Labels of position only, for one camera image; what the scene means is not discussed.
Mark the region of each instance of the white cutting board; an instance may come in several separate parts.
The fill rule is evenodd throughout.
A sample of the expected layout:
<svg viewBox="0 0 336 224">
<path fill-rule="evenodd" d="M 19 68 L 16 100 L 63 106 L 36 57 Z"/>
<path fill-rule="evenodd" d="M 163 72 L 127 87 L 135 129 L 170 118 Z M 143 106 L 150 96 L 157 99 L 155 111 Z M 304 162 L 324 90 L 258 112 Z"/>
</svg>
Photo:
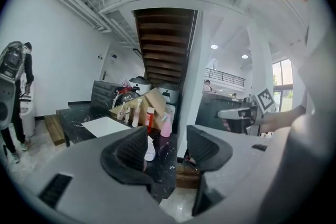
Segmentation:
<svg viewBox="0 0 336 224">
<path fill-rule="evenodd" d="M 130 129 L 130 127 L 114 121 L 109 117 L 83 122 L 82 125 L 96 137 L 102 137 L 108 134 Z"/>
</svg>

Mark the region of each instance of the rice cooker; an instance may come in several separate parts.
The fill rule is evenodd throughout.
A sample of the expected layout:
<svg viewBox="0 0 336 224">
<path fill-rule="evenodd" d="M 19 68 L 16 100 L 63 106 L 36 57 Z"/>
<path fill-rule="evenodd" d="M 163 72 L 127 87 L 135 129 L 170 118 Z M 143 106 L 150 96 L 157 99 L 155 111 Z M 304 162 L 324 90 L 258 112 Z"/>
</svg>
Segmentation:
<svg viewBox="0 0 336 224">
<path fill-rule="evenodd" d="M 179 89 L 177 86 L 170 83 L 162 83 L 158 87 L 168 104 L 175 104 L 179 98 Z"/>
<path fill-rule="evenodd" d="M 136 89 L 136 93 L 143 95 L 151 90 L 151 83 L 143 77 L 130 79 L 130 85 Z"/>
</svg>

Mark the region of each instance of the pink bottle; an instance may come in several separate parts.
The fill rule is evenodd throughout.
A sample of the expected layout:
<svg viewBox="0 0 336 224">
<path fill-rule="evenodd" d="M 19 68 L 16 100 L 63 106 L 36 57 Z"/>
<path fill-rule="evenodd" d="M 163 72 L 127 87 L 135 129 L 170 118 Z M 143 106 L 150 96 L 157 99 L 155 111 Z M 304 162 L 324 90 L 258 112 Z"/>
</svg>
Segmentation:
<svg viewBox="0 0 336 224">
<path fill-rule="evenodd" d="M 170 122 L 171 115 L 169 113 L 164 113 L 162 121 L 166 120 L 161 129 L 161 135 L 164 137 L 169 137 L 172 133 L 172 124 Z"/>
</svg>

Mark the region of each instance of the robotic arm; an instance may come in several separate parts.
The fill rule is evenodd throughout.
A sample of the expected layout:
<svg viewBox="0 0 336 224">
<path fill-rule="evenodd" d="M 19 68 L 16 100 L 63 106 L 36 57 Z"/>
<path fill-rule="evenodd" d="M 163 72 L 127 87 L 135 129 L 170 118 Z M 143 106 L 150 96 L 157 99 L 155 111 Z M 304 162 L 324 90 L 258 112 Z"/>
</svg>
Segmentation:
<svg viewBox="0 0 336 224">
<path fill-rule="evenodd" d="M 227 120 L 234 133 L 258 136 L 264 115 L 273 108 L 274 104 L 275 101 L 266 88 L 245 98 L 241 108 L 219 110 L 217 116 Z"/>
<path fill-rule="evenodd" d="M 15 99 L 15 82 L 24 71 L 24 45 L 19 41 L 9 43 L 0 55 L 0 130 L 11 122 Z"/>
</svg>

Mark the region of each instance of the gray floor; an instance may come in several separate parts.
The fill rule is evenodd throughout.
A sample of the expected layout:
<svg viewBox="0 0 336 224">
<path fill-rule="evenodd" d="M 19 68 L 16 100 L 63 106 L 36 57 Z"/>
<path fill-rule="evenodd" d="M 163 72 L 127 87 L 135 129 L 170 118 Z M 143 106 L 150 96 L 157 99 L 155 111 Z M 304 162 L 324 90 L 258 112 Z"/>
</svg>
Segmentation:
<svg viewBox="0 0 336 224">
<path fill-rule="evenodd" d="M 45 121 L 36 122 L 35 134 L 29 138 L 30 147 L 25 152 L 21 150 L 20 142 L 16 139 L 14 128 L 10 127 L 9 129 L 16 151 L 20 157 L 20 162 L 17 164 L 14 163 L 10 152 L 8 152 L 8 159 L 6 160 L 2 149 L 2 138 L 0 139 L 0 159 L 4 166 L 7 167 L 7 172 L 12 176 L 12 179 L 19 184 L 24 184 L 31 173 L 43 167 L 57 153 L 66 148 L 65 144 L 54 145 L 46 128 Z"/>
<path fill-rule="evenodd" d="M 24 185 L 25 180 L 27 180 L 31 173 L 41 169 L 49 160 L 66 149 L 65 144 L 58 146 L 53 144 L 45 121 L 36 122 L 35 134 L 29 138 L 30 147 L 25 152 L 20 148 L 20 143 L 15 137 L 13 127 L 10 127 L 10 133 L 19 154 L 20 162 L 15 164 L 10 152 L 8 152 L 8 159 L 6 159 L 2 150 L 2 138 L 0 138 L 0 160 L 6 166 L 6 170 L 12 176 L 12 179 L 20 185 Z M 160 203 L 160 207 L 177 222 L 181 223 L 192 218 L 191 211 L 195 197 L 195 189 L 176 188 L 167 200 L 163 200 Z"/>
<path fill-rule="evenodd" d="M 193 218 L 196 193 L 196 189 L 176 188 L 167 200 L 161 201 L 160 207 L 177 222 L 185 222 Z"/>
</svg>

